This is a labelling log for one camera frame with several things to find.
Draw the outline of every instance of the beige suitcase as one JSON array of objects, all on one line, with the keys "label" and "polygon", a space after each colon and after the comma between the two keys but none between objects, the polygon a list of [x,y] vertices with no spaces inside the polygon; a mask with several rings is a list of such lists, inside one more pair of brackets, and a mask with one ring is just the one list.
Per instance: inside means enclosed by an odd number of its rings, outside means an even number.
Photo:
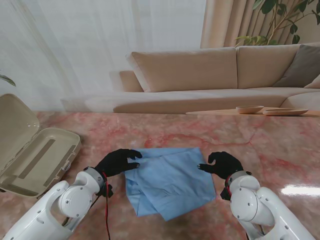
[{"label": "beige suitcase", "polygon": [[0,96],[0,189],[37,198],[70,168],[81,147],[79,135],[39,127],[19,98]]}]

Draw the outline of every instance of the wooden tray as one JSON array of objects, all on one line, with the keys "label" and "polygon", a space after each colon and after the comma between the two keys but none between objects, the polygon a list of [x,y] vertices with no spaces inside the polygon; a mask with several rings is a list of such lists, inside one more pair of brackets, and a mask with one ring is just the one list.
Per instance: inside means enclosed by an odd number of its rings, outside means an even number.
[{"label": "wooden tray", "polygon": [[298,116],[305,114],[308,110],[306,108],[277,108],[264,110],[263,114],[266,116]]}]

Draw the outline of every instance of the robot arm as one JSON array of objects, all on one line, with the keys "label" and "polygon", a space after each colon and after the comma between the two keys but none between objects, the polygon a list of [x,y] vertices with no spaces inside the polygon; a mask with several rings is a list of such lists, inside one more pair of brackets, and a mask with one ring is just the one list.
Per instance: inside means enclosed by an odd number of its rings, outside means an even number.
[{"label": "robot arm", "polygon": [[[89,211],[93,195],[104,185],[103,177],[91,167],[79,172],[72,185],[58,182],[15,223],[3,240],[67,240]],[[51,210],[72,220],[62,226]]]},{"label": "robot arm", "polygon": [[[123,171],[138,168],[138,163],[128,163],[128,158],[141,158],[140,152],[118,149],[110,152],[96,167],[86,167],[69,185],[60,181],[54,185],[7,232],[3,240],[67,240],[89,211],[93,195],[106,192],[106,179]],[[52,211],[70,218],[61,225]]]},{"label": "robot arm", "polygon": [[[245,229],[250,240],[315,240],[297,217],[269,188],[246,171],[230,176],[232,214]],[[273,226],[266,235],[255,225]]]},{"label": "robot arm", "polygon": [[[315,240],[297,217],[270,189],[260,187],[251,172],[227,152],[213,152],[209,164],[199,169],[217,174],[225,180],[221,197],[230,200],[232,214],[245,229],[250,240]],[[260,226],[273,226],[265,234]]]}]

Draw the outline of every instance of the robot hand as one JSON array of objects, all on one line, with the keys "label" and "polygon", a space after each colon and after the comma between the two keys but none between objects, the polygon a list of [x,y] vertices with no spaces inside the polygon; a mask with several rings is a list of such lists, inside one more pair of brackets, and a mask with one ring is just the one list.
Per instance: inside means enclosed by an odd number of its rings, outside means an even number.
[{"label": "robot hand", "polygon": [[142,158],[140,152],[132,149],[118,149],[108,153],[94,168],[101,176],[112,177],[124,171],[137,169],[140,164],[136,162],[128,163],[128,158],[135,160]]},{"label": "robot hand", "polygon": [[231,154],[223,151],[213,152],[208,158],[209,164],[199,164],[198,169],[210,174],[216,174],[221,179],[226,180],[230,175],[238,171],[243,171],[241,162]]}]

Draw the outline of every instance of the wooden bowl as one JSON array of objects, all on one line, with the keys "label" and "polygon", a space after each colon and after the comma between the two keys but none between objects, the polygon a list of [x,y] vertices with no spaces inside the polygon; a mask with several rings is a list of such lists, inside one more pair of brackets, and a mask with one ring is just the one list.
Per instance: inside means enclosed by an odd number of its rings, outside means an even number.
[{"label": "wooden bowl", "polygon": [[306,108],[278,108],[264,110],[263,115],[266,116],[298,116],[308,112]]},{"label": "wooden bowl", "polygon": [[239,114],[254,114],[263,109],[264,106],[237,106],[235,109]]}]

